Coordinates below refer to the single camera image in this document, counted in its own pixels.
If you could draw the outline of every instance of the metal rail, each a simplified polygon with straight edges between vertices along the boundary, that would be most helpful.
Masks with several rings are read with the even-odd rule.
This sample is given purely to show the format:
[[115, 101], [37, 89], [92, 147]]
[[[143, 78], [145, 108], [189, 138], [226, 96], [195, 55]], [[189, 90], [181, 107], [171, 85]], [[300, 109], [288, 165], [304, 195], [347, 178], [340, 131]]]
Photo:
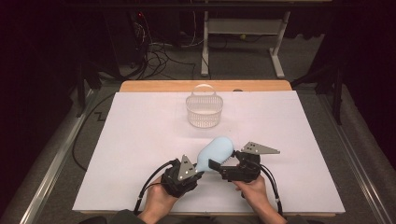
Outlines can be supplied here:
[[81, 125], [84, 121], [84, 119], [87, 116], [87, 112], [89, 112], [92, 108], [92, 103], [97, 95], [96, 91], [90, 90], [87, 93], [87, 106], [85, 107], [85, 110], [82, 112], [81, 116], [79, 119], [75, 121], [75, 124], [73, 126], [72, 131], [68, 135], [67, 139], [65, 142], [61, 145], [61, 147], [58, 149], [58, 152], [55, 155], [55, 158], [53, 159], [51, 165], [49, 166], [49, 169], [44, 176], [43, 180], [41, 181], [40, 186], [38, 187], [37, 191], [35, 192], [35, 196], [33, 197], [33, 200], [30, 202], [29, 207], [27, 208], [25, 214], [23, 215], [23, 218], [21, 219], [20, 224], [33, 224], [36, 223], [39, 214], [41, 213], [48, 197], [50, 196], [50, 193], [56, 183], [56, 180], [58, 179], [59, 174], [62, 171], [62, 168], [64, 166], [64, 163], [67, 159], [67, 156], [70, 153], [70, 147], [72, 146], [76, 135], [78, 133], [78, 130], [81, 128]]
[[356, 179], [361, 186], [361, 191], [363, 192], [364, 196], [368, 204], [370, 205], [373, 213], [375, 215], [376, 220], [380, 224], [392, 224], [393, 221], [389, 216], [389, 212], [387, 211], [386, 207], [382, 203], [377, 189], [373, 182], [371, 181], [370, 177], [367, 175], [366, 171], [364, 170], [361, 161], [359, 160], [358, 155], [355, 152], [355, 149], [347, 139], [347, 135], [344, 132], [342, 126], [338, 125], [335, 119], [332, 116], [332, 107], [329, 103], [327, 97], [323, 94], [318, 96], [320, 103], [326, 110], [327, 115], [329, 116], [330, 120], [332, 121], [332, 126], [336, 130], [343, 146], [344, 152], [346, 155], [346, 159], [351, 167], [352, 172], [356, 176]]

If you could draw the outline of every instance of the white paper sheet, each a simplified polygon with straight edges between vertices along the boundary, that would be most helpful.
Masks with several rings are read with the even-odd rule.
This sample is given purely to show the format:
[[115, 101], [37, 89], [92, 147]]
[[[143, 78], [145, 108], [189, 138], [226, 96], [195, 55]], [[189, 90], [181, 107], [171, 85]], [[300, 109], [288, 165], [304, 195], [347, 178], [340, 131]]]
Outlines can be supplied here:
[[[158, 167], [174, 158], [181, 160], [183, 154], [195, 163], [210, 141], [227, 136], [235, 150], [253, 141], [281, 151], [261, 158], [276, 179], [285, 213], [345, 212], [295, 91], [218, 92], [224, 101], [221, 121], [210, 129], [188, 123], [185, 100], [189, 95], [117, 93], [73, 210], [133, 210], [138, 193]], [[172, 212], [252, 211], [232, 183], [206, 172], [198, 187], [183, 196]]]

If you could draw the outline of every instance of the wrist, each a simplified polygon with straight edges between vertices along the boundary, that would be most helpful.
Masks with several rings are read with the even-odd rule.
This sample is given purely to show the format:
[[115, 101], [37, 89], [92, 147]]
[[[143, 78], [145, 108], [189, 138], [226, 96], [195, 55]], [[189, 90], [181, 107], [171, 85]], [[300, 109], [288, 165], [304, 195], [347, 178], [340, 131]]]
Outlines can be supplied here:
[[254, 210], [264, 223], [268, 223], [268, 224], [287, 223], [286, 219], [283, 218], [269, 203], [264, 203]]
[[138, 217], [147, 224], [155, 224], [161, 219], [161, 217], [158, 217], [155, 213], [151, 213], [149, 211], [143, 211]]

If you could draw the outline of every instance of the basket handle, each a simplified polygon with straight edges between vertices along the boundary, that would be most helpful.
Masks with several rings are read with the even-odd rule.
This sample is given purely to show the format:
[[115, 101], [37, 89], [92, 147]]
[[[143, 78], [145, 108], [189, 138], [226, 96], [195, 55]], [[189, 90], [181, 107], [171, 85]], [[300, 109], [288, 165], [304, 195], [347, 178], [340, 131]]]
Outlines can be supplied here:
[[195, 95], [194, 93], [195, 93], [198, 89], [203, 88], [203, 87], [212, 89], [212, 91], [213, 91], [213, 94], [212, 94], [212, 95], [216, 95], [216, 90], [215, 90], [215, 88], [213, 88], [213, 87], [212, 87], [211, 85], [209, 85], [209, 84], [199, 84], [199, 85], [195, 86], [194, 89], [192, 89], [191, 95]]

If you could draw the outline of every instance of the cable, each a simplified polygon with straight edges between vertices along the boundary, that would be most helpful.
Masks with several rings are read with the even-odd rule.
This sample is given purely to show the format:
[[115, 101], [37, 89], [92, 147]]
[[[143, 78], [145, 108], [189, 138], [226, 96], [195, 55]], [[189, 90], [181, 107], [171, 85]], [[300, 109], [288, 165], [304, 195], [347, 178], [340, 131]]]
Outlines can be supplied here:
[[143, 60], [142, 63], [140, 63], [138, 65], [138, 67], [133, 72], [131, 72], [128, 75], [125, 75], [125, 76], [120, 75], [122, 78], [116, 78], [114, 76], [106, 77], [106, 76], [103, 76], [101, 74], [99, 74], [99, 78], [101, 78], [102, 80], [106, 80], [106, 81], [120, 81], [120, 82], [123, 82], [125, 80], [131, 80], [131, 77], [133, 77], [133, 76], [140, 75], [140, 74], [144, 73], [146, 71], [147, 66], [148, 66], [147, 61]]
[[[147, 79], [147, 78], [149, 78], [149, 77], [154, 77], [154, 76], [157, 76], [157, 75], [159, 75], [159, 74], [161, 74], [161, 75], [163, 75], [163, 76], [166, 76], [166, 77], [169, 77], [169, 76], [167, 76], [167, 75], [165, 75], [165, 74], [163, 74], [162, 73], [162, 71], [166, 68], [166, 65], [167, 65], [167, 62], [168, 61], [171, 61], [171, 62], [173, 62], [173, 63], [180, 63], [180, 64], [186, 64], [186, 65], [192, 65], [192, 69], [191, 69], [191, 75], [192, 75], [192, 77], [193, 77], [193, 73], [194, 73], [194, 70], [195, 70], [195, 63], [183, 63], [183, 62], [180, 62], [180, 61], [177, 61], [177, 60], [175, 60], [175, 59], [172, 59], [167, 53], [166, 53], [166, 48], [165, 48], [165, 43], [152, 43], [152, 44], [150, 44], [151, 46], [158, 46], [158, 47], [160, 47], [159, 49], [156, 49], [156, 50], [154, 50], [154, 51], [152, 51], [151, 53], [152, 54], [154, 54], [156, 57], [154, 57], [154, 58], [150, 58], [148, 61], [151, 61], [151, 60], [153, 60], [153, 59], [158, 59], [158, 61], [159, 61], [159, 64], [157, 65], [157, 67], [154, 69], [153, 67], [151, 67], [151, 66], [149, 66], [151, 69], [153, 69], [154, 71], [151, 73], [151, 74], [149, 74], [149, 75], [147, 75], [147, 76], [144, 76], [144, 77], [141, 77], [142, 79]], [[159, 56], [159, 54], [163, 54], [166, 58], [164, 59], [164, 58], [162, 58], [162, 57], [160, 57]]]
[[275, 182], [274, 176], [271, 174], [271, 172], [268, 170], [268, 168], [265, 167], [265, 169], [264, 169], [264, 167], [265, 166], [262, 165], [262, 171], [267, 175], [268, 179], [270, 180], [274, 194], [275, 194], [275, 199], [276, 199], [276, 204], [277, 204], [277, 212], [281, 216], [283, 216], [282, 202], [280, 201], [279, 194], [277, 192], [277, 187], [276, 187], [276, 182]]
[[177, 162], [177, 159], [172, 160], [172, 161], [168, 161], [168, 162], [165, 163], [164, 165], [160, 166], [157, 170], [155, 170], [154, 173], [152, 173], [152, 175], [148, 178], [148, 180], [146, 181], [145, 185], [143, 185], [142, 190], [140, 190], [139, 197], [137, 198], [136, 205], [135, 205], [135, 207], [134, 207], [134, 214], [135, 214], [135, 215], [137, 215], [137, 212], [138, 212], [138, 210], [139, 210], [140, 204], [142, 203], [143, 196], [145, 195], [145, 191], [146, 191], [146, 189], [148, 188], [148, 184], [149, 184], [149, 182], [151, 181], [151, 179], [152, 179], [156, 174], [158, 174], [163, 168], [165, 168], [165, 167], [168, 166], [168, 165], [175, 165], [176, 162]]
[[252, 164], [252, 165], [255, 165], [255, 166], [259, 167], [259, 168], [265, 173], [265, 175], [268, 177], [268, 179], [270, 180], [272, 189], [273, 189], [273, 191], [274, 191], [274, 195], [275, 195], [275, 199], [276, 199], [276, 204], [277, 204], [277, 212], [278, 212], [281, 216], [283, 216], [282, 202], [280, 201], [279, 193], [277, 192], [276, 182], [275, 182], [274, 176], [273, 176], [273, 174], [271, 173], [271, 171], [270, 171], [267, 167], [265, 167], [264, 165], [257, 164], [256, 162], [249, 161], [249, 160], [245, 160], [245, 161], [246, 161], [247, 163], [249, 163], [249, 164]]
[[80, 133], [81, 133], [81, 130], [82, 130], [82, 128], [84, 127], [84, 125], [85, 125], [85, 123], [87, 122], [87, 120], [88, 120], [88, 118], [90, 117], [90, 115], [93, 113], [93, 111], [101, 104], [101, 103], [103, 103], [105, 100], [107, 100], [107, 99], [109, 99], [111, 96], [113, 96], [114, 94], [116, 94], [115, 92], [114, 93], [111, 93], [110, 95], [108, 95], [107, 97], [105, 97], [105, 99], [103, 99], [102, 101], [100, 101], [94, 108], [93, 108], [93, 110], [91, 110], [91, 112], [87, 115], [87, 117], [84, 119], [84, 121], [82, 122], [82, 124], [81, 124], [81, 127], [79, 128], [79, 130], [78, 130], [78, 132], [77, 132], [77, 134], [76, 134], [76, 138], [75, 138], [75, 140], [74, 140], [74, 143], [73, 143], [73, 146], [72, 146], [72, 156], [73, 156], [73, 160], [74, 160], [74, 162], [76, 163], [76, 165], [79, 167], [79, 168], [81, 168], [81, 170], [83, 170], [83, 171], [85, 171], [85, 172], [87, 172], [87, 168], [85, 168], [83, 165], [81, 165], [81, 163], [79, 163], [78, 162], [78, 160], [77, 160], [77, 158], [76, 158], [76, 142], [77, 142], [77, 140], [78, 140], [78, 137], [79, 137], [79, 135], [80, 135]]
[[212, 80], [212, 74], [210, 73], [209, 64], [207, 64], [207, 62], [206, 62], [204, 56], [201, 56], [201, 58], [202, 58], [202, 61], [204, 61], [204, 63], [206, 64], [206, 67], [207, 67], [207, 74], [209, 75], [209, 80]]
[[199, 45], [201, 45], [202, 43], [204, 43], [204, 40], [203, 40], [203, 39], [202, 39], [200, 42], [196, 43], [196, 44], [193, 44], [193, 45], [182, 45], [181, 47], [182, 47], [182, 48], [190, 48], [190, 47], [199, 46]]
[[197, 21], [196, 21], [195, 11], [192, 12], [192, 16], [194, 17], [194, 36], [192, 37], [191, 43], [186, 47], [192, 46], [194, 44], [196, 31], [197, 31]]
[[152, 44], [152, 38], [151, 38], [151, 33], [149, 32], [148, 21], [146, 20], [146, 16], [143, 14], [143, 12], [140, 12], [140, 13], [141, 13], [141, 15], [143, 17], [143, 20], [145, 21], [146, 27], [148, 28], [148, 38], [149, 38], [150, 43]]
[[241, 39], [240, 36], [241, 36], [241, 35], [226, 35], [225, 37], [226, 37], [226, 38], [228, 37], [228, 38], [231, 38], [231, 39], [234, 39], [234, 40], [239, 40], [239, 41], [242, 41], [242, 42], [254, 43], [254, 42], [257, 42], [258, 40], [260, 40], [262, 37], [264, 37], [264, 36], [270, 36], [270, 35], [258, 35], [258, 36], [256, 36], [256, 38], [253, 39], [253, 40]]
[[146, 192], [151, 186], [154, 186], [154, 185], [169, 185], [169, 184], [168, 184], [168, 183], [153, 183], [153, 184], [148, 185], [148, 186], [145, 188], [145, 192]]
[[227, 48], [227, 45], [228, 45], [228, 39], [227, 39], [227, 37], [226, 37], [225, 35], [217, 35], [217, 36], [220, 36], [220, 37], [222, 37], [222, 38], [224, 39], [224, 41], [225, 41], [224, 46], [218, 48], [218, 47], [213, 47], [213, 46], [207, 45], [207, 47], [210, 48], [210, 49], [226, 49], [226, 48]]

